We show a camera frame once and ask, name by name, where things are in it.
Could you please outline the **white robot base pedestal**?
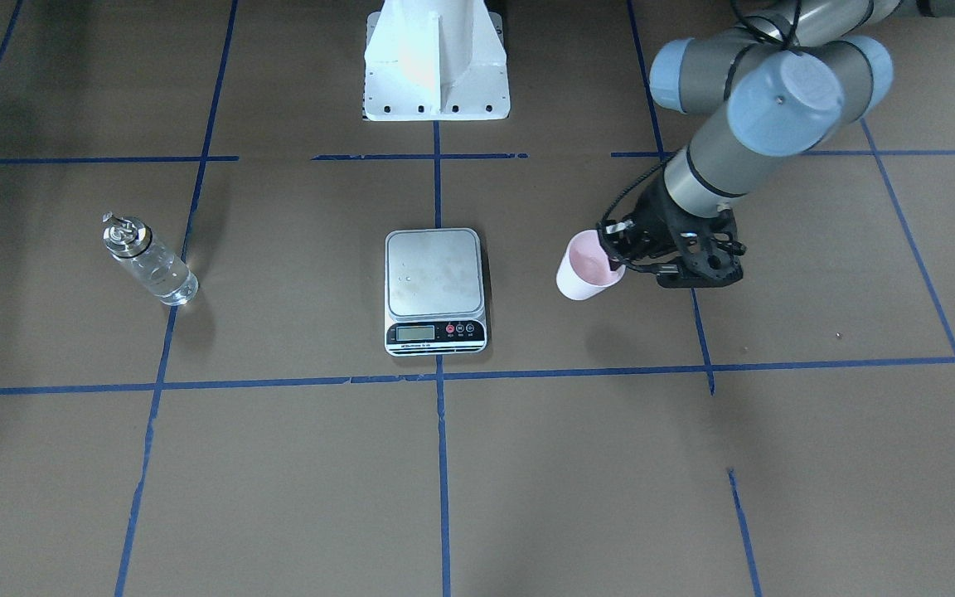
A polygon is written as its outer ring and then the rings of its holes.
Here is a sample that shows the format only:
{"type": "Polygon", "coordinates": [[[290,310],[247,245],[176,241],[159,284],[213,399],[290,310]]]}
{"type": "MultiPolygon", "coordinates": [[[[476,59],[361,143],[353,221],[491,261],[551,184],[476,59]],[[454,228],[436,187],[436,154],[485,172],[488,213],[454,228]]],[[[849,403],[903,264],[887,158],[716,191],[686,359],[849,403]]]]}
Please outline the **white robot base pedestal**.
{"type": "Polygon", "coordinates": [[[375,122],[507,119],[504,1],[385,1],[366,19],[361,112],[375,122]]]}

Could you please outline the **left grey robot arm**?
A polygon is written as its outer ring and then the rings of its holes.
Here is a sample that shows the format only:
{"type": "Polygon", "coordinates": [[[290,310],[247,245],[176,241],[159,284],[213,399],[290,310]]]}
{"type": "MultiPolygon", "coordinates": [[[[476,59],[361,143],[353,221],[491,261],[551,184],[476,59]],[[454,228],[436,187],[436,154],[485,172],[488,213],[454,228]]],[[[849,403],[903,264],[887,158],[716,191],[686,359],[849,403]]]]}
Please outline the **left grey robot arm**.
{"type": "Polygon", "coordinates": [[[653,58],[652,101],[706,121],[641,175],[628,214],[600,219],[598,262],[614,273],[651,273],[668,288],[742,279],[734,205],[890,91],[890,53],[859,30],[897,16],[955,17],[955,1],[774,1],[735,15],[731,29],[675,39],[653,58]]]}

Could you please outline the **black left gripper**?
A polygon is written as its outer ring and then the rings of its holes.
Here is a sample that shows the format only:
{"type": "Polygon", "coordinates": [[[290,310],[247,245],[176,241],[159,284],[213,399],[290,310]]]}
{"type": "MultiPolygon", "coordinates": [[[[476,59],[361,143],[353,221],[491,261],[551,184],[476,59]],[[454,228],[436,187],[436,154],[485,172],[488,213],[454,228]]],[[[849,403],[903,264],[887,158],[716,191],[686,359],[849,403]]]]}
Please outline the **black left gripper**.
{"type": "Polygon", "coordinates": [[[605,250],[610,267],[656,271],[678,260],[680,241],[670,224],[679,212],[663,178],[656,177],[622,220],[611,221],[605,214],[600,221],[600,248],[605,250]]]}

